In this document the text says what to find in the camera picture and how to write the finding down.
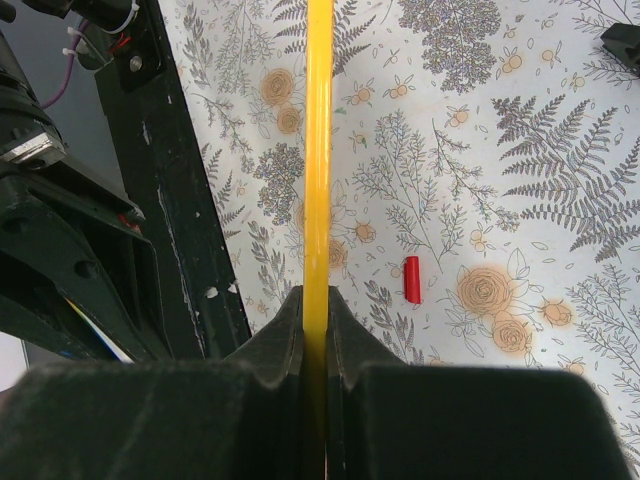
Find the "yellow framed whiteboard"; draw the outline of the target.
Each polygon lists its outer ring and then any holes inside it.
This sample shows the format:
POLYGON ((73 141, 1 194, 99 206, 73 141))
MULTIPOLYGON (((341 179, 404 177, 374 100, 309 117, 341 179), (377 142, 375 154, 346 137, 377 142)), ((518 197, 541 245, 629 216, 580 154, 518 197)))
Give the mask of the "yellow framed whiteboard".
POLYGON ((302 299, 303 479, 326 476, 333 13, 332 1, 308 3, 302 299))

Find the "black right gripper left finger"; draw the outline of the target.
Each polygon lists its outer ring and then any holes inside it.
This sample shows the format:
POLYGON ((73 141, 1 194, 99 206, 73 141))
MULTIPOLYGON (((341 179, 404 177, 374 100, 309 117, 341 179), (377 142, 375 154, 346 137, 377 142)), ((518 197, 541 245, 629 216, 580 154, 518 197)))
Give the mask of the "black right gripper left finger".
POLYGON ((298 479, 302 291, 221 361, 45 364, 1 411, 5 479, 298 479))

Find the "red marker cap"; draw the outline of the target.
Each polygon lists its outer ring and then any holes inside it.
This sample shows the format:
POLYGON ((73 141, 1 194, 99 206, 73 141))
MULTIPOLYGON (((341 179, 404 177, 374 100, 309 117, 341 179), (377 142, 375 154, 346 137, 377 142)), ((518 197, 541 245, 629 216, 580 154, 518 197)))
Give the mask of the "red marker cap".
POLYGON ((411 304, 420 304, 422 295, 419 257, 408 256, 403 268, 404 297, 411 304))

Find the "white red marker pen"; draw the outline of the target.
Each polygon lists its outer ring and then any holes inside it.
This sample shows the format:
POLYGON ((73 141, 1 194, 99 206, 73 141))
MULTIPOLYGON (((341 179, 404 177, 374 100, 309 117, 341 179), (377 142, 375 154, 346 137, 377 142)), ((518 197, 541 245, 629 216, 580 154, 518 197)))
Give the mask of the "white red marker pen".
POLYGON ((66 299, 66 302, 74 310, 74 312, 79 315, 80 318, 91 328, 91 330, 98 336, 101 342, 120 362, 133 363, 133 359, 123 349, 121 349, 87 314, 85 314, 71 300, 66 299))

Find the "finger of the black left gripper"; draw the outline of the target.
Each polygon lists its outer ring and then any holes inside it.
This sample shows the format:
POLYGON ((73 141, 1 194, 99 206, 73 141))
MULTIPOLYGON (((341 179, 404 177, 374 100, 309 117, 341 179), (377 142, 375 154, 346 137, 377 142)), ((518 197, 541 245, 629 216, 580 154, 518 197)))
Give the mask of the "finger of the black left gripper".
POLYGON ((170 359, 155 250, 123 212, 2 170, 1 297, 71 331, 69 299, 133 361, 170 359))
POLYGON ((71 331, 20 303, 1 297, 1 332, 71 360, 104 360, 105 345, 87 325, 72 320, 71 331))

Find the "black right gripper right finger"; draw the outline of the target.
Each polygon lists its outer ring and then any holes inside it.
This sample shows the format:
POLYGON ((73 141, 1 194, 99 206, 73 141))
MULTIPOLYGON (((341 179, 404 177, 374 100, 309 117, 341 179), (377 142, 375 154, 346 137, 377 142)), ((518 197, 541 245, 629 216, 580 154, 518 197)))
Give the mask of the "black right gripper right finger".
POLYGON ((329 293, 332 479, 624 479, 605 408, 557 370, 412 366, 329 293))

